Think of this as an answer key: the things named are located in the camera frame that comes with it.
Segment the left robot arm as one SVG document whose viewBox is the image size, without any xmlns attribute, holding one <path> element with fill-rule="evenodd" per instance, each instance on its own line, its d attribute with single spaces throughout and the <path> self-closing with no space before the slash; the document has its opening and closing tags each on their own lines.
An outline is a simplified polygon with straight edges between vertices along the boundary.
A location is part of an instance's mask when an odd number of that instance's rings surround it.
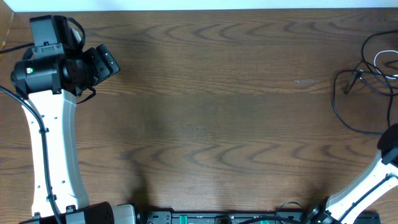
<svg viewBox="0 0 398 224">
<path fill-rule="evenodd" d="M 119 71 L 105 45 L 85 49 L 85 31 L 65 16 L 30 20 L 33 47 L 11 81 L 29 124 L 34 162 L 32 223 L 135 223 L 130 204 L 91 204 L 80 174 L 75 112 L 85 90 Z"/>
</svg>

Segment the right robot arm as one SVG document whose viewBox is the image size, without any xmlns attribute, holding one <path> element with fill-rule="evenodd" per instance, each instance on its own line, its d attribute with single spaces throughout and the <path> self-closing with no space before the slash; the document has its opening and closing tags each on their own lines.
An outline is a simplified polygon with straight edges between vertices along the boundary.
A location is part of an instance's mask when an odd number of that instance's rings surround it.
<svg viewBox="0 0 398 224">
<path fill-rule="evenodd" d="M 302 223 L 354 223 L 359 214 L 397 187 L 397 125 L 381 136 L 378 152 L 367 168 L 346 188 L 325 198 L 302 218 Z"/>
</svg>

